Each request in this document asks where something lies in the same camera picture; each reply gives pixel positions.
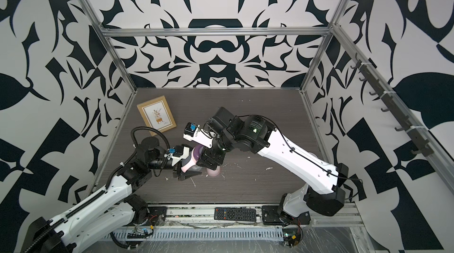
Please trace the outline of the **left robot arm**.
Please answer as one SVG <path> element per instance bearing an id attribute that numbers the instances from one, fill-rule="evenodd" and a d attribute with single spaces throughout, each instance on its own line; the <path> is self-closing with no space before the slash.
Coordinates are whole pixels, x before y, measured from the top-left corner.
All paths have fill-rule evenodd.
<path id="1" fill-rule="evenodd" d="M 148 204 L 136 195 L 155 171 L 173 170 L 180 180 L 194 176 L 190 164 L 183 163 L 204 148 L 212 148 L 213 139 L 199 126 L 189 123 L 184 139 L 197 142 L 171 147 L 157 129 L 140 126 L 131 131 L 134 152 L 121 163 L 99 190 L 50 220 L 40 217 L 28 228 L 22 246 L 24 253 L 82 253 L 106 235 L 133 223 L 148 222 Z"/>

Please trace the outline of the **purple collar with nipple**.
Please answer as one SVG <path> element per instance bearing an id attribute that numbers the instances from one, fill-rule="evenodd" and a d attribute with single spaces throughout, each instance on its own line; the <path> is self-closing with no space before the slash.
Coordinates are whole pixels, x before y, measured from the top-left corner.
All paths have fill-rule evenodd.
<path id="1" fill-rule="evenodd" d="M 194 163 L 194 165 L 196 165 L 197 162 L 200 160 L 203 149 L 204 149 L 204 146 L 199 144 L 199 145 L 196 145 L 194 147 L 194 149 L 192 150 L 191 161 Z"/>

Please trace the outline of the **pink bottle cap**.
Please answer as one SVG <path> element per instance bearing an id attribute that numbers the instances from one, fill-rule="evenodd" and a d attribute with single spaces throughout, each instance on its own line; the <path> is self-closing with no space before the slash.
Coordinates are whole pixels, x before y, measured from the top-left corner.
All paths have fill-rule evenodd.
<path id="1" fill-rule="evenodd" d="M 216 177 L 221 173 L 221 166 L 217 166 L 216 169 L 214 169 L 214 170 L 207 168 L 206 172 L 207 172 L 208 176 Z"/>

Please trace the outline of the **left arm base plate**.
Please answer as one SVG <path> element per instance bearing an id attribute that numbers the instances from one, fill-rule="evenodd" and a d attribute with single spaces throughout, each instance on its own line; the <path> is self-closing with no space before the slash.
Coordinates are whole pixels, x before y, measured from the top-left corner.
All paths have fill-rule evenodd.
<path id="1" fill-rule="evenodd" d="M 167 207 L 166 206 L 150 206 L 148 207 L 147 225 L 160 226 L 166 221 Z"/>

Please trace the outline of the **clear baby bottle body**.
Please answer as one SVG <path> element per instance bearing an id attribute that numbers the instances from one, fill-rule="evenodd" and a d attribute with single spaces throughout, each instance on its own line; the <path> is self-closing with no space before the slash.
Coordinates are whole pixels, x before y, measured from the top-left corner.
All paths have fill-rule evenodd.
<path id="1" fill-rule="evenodd" d="M 190 154 L 187 158 L 183 159 L 181 169 L 183 172 L 186 172 L 187 170 L 191 169 L 194 165 L 194 163 L 191 161 L 192 154 Z"/>

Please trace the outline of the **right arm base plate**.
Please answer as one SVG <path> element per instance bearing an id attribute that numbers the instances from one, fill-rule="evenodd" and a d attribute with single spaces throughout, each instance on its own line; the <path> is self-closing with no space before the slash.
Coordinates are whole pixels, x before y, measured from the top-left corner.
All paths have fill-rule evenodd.
<path id="1" fill-rule="evenodd" d="M 292 217 L 279 210 L 279 206 L 262 206 L 262 223 L 265 225 L 308 225 L 311 222 L 309 212 L 304 212 L 298 217 Z"/>

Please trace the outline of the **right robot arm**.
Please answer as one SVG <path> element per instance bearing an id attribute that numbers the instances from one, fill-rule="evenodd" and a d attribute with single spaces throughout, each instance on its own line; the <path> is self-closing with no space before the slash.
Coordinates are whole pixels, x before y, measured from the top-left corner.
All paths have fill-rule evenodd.
<path id="1" fill-rule="evenodd" d="M 189 123 L 184 139 L 202 146 L 197 165 L 216 170 L 232 150 L 251 152 L 281 165 L 305 185 L 284 194 L 277 214 L 284 223 L 295 222 L 309 211 L 334 216 L 345 204 L 342 185 L 348 178 L 345 164 L 327 163 L 289 140 L 271 119 L 261 115 L 235 116 L 220 107 L 203 126 Z"/>

